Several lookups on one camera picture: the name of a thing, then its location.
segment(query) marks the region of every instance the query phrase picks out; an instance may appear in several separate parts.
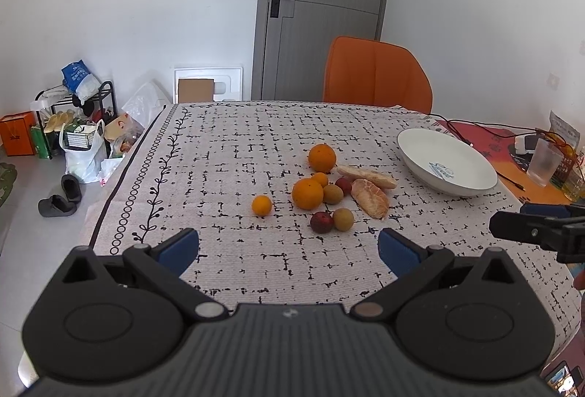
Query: plate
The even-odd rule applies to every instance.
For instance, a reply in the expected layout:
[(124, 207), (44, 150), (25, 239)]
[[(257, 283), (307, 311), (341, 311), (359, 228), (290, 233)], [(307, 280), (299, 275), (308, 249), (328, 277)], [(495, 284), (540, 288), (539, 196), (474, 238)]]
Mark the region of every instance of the plate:
[(490, 162), (464, 142), (431, 129), (405, 129), (398, 137), (412, 173), (439, 192), (456, 196), (484, 194), (498, 183)]

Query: power outlet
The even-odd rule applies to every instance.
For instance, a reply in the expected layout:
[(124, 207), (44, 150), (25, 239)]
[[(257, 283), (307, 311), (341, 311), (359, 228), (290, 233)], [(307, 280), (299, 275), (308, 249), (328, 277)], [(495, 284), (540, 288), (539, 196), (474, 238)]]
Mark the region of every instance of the power outlet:
[(559, 88), (559, 83), (561, 83), (561, 79), (559, 77), (553, 75), (552, 73), (549, 74), (549, 77), (546, 80), (546, 84), (549, 86), (549, 88), (552, 89), (552, 91), (557, 91)]

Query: phone screen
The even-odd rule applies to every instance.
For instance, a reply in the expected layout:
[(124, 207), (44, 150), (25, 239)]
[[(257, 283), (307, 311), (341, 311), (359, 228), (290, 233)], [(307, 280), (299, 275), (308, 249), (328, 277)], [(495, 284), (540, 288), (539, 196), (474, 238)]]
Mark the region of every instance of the phone screen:
[(579, 393), (575, 387), (575, 381), (566, 362), (559, 366), (546, 377), (546, 383), (563, 397), (578, 397)]

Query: glass cup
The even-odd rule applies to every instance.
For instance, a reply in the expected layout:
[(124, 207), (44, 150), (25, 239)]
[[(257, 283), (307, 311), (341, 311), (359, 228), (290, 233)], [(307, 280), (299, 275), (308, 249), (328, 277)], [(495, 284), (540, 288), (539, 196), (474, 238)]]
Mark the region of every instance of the glass cup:
[(553, 143), (539, 138), (526, 174), (536, 184), (545, 187), (563, 158), (563, 153)]
[(581, 166), (575, 164), (569, 171), (567, 180), (563, 184), (562, 191), (567, 199), (571, 202), (576, 202), (581, 194), (585, 191), (585, 180), (581, 172)]

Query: wall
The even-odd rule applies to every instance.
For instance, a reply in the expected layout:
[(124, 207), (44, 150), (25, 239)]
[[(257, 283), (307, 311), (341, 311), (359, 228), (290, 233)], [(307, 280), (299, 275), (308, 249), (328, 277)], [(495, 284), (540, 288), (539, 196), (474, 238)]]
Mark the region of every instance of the wall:
[(585, 135), (585, 0), (388, 0), (381, 39), (417, 57), (434, 112), (548, 126), (554, 109)]
[(173, 68), (244, 66), (249, 97), (257, 0), (0, 0), (0, 113), (26, 109), (84, 59), (119, 105)]

